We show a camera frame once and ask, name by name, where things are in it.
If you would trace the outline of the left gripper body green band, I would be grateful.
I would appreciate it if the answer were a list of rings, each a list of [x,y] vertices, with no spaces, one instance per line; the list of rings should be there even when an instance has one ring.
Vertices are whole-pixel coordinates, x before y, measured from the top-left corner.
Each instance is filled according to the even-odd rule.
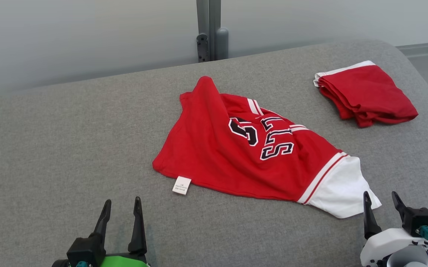
[[[107,254],[101,267],[150,267],[144,253]]]

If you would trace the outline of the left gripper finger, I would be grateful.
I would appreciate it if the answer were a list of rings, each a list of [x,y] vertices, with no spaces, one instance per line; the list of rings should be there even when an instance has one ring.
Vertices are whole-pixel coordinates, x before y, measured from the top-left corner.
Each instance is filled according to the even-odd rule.
[[[130,254],[136,254],[137,256],[143,256],[147,253],[146,233],[144,227],[144,215],[141,204],[141,198],[136,197],[134,203],[134,226],[132,232],[132,238],[128,245],[128,251]]]
[[[112,201],[110,199],[105,201],[99,219],[95,225],[95,229],[89,235],[90,238],[95,236],[100,238],[100,241],[105,241],[107,223],[109,222],[111,215],[111,205]]]

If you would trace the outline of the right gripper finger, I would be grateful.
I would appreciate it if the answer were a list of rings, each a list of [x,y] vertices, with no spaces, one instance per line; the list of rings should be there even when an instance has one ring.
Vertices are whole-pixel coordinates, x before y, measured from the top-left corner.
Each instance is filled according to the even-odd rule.
[[[368,191],[363,193],[363,217],[364,217],[364,238],[368,240],[373,235],[382,232],[381,227],[375,220],[372,209],[372,200]]]
[[[398,211],[399,216],[401,217],[402,226],[407,226],[409,221],[409,214],[408,214],[408,208],[403,203],[402,199],[400,198],[399,194],[395,191],[391,192],[392,195],[392,201],[394,204],[394,208]]]

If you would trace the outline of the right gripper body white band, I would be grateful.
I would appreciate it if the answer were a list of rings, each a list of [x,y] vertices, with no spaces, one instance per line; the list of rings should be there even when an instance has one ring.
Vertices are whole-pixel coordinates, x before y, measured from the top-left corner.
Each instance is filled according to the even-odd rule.
[[[360,260],[362,267],[428,267],[428,241],[389,228],[366,241]]]

